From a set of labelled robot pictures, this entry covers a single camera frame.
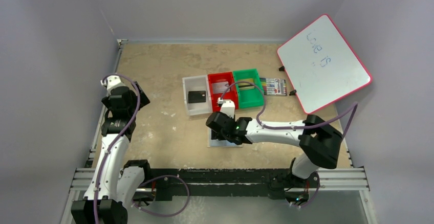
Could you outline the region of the beige card holder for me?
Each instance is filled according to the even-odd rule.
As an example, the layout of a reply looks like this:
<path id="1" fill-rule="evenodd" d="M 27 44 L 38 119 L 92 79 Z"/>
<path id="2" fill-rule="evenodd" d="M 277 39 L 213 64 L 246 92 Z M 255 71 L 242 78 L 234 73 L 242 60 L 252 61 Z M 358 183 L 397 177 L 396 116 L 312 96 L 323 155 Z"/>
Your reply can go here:
<path id="1" fill-rule="evenodd" d="M 226 140 L 219 140 L 211 129 L 208 129 L 208 148 L 242 148 L 243 145 L 236 145 Z"/>

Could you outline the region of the red plastic bin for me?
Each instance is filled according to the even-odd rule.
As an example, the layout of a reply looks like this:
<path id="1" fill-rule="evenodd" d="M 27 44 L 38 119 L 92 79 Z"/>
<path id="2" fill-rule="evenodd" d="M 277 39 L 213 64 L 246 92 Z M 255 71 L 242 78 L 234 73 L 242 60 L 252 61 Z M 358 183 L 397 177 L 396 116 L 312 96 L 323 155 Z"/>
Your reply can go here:
<path id="1" fill-rule="evenodd" d="M 224 73 L 208 74 L 208 84 L 210 88 L 212 111 L 220 110 L 220 106 L 218 105 L 218 98 L 220 98 L 223 93 L 213 94 L 211 84 L 215 82 L 222 82 L 222 81 L 228 81 L 229 85 L 235 83 L 233 73 L 224 72 Z M 235 109 L 239 109 L 238 94 L 235 85 L 225 93 L 223 98 L 232 100 L 235 103 Z"/>

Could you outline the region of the green plastic bin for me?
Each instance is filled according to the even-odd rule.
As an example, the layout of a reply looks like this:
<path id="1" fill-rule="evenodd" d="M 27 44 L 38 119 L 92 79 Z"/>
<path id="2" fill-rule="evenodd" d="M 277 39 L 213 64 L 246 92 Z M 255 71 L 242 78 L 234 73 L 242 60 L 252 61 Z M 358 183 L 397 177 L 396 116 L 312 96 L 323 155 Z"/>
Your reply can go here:
<path id="1" fill-rule="evenodd" d="M 260 89 L 260 91 L 257 88 L 240 91 L 236 85 L 239 108 L 263 106 L 263 89 L 257 69 L 233 71 L 233 76 L 235 82 L 238 82 L 242 79 L 252 78 L 254 80 L 254 84 Z"/>

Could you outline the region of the white plastic bin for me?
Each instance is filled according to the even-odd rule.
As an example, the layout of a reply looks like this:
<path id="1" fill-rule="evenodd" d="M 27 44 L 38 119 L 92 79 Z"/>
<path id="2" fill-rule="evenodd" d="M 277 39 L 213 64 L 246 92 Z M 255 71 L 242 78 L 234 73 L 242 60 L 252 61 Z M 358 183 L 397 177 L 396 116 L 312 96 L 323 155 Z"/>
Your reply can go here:
<path id="1" fill-rule="evenodd" d="M 184 104 L 188 116 L 212 112 L 208 76 L 183 77 Z"/>

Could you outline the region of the gold credit card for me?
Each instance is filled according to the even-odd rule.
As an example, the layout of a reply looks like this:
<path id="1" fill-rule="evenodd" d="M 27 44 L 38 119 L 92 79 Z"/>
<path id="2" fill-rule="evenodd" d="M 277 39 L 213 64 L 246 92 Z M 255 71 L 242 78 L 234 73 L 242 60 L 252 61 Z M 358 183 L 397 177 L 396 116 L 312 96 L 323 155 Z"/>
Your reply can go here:
<path id="1" fill-rule="evenodd" d="M 239 83 L 237 84 L 237 88 L 240 91 L 248 90 L 248 89 L 255 89 L 255 87 L 252 85 L 253 83 L 254 83 L 254 80 L 252 78 L 242 79 L 242 80 L 239 80 Z"/>

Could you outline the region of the marker pen pack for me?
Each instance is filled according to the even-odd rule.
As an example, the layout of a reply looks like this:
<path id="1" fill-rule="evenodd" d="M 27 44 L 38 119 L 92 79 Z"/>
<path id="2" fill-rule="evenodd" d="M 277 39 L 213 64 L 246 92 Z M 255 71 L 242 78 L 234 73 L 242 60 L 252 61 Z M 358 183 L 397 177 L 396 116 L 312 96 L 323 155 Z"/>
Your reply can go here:
<path id="1" fill-rule="evenodd" d="M 280 78 L 259 78 L 265 95 L 268 96 L 286 96 L 287 83 L 285 79 Z"/>

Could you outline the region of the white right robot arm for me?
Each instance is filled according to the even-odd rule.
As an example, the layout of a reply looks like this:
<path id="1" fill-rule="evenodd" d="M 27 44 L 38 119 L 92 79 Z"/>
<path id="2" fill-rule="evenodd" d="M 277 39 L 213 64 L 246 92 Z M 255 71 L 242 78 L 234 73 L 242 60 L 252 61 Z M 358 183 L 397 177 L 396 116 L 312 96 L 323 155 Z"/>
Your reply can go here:
<path id="1" fill-rule="evenodd" d="M 287 173 L 288 182 L 301 186 L 318 168 L 337 167 L 343 134 L 317 115 L 295 122 L 258 122 L 250 117 L 234 119 L 223 112 L 212 113 L 206 126 L 219 138 L 230 143 L 278 143 L 299 147 L 303 153 L 295 158 Z"/>

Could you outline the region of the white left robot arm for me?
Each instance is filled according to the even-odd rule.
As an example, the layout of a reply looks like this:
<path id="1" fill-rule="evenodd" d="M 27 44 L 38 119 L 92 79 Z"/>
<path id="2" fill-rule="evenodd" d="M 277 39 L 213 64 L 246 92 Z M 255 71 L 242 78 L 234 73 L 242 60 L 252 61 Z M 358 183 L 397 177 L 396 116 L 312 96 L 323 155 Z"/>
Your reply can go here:
<path id="1" fill-rule="evenodd" d="M 147 160 L 122 164 L 136 127 L 136 115 L 150 100 L 135 81 L 132 88 L 114 79 L 104 86 L 108 95 L 101 100 L 107 111 L 101 126 L 100 155 L 83 199 L 72 203 L 76 223 L 127 223 L 127 207 L 135 187 L 148 187 L 153 180 Z"/>

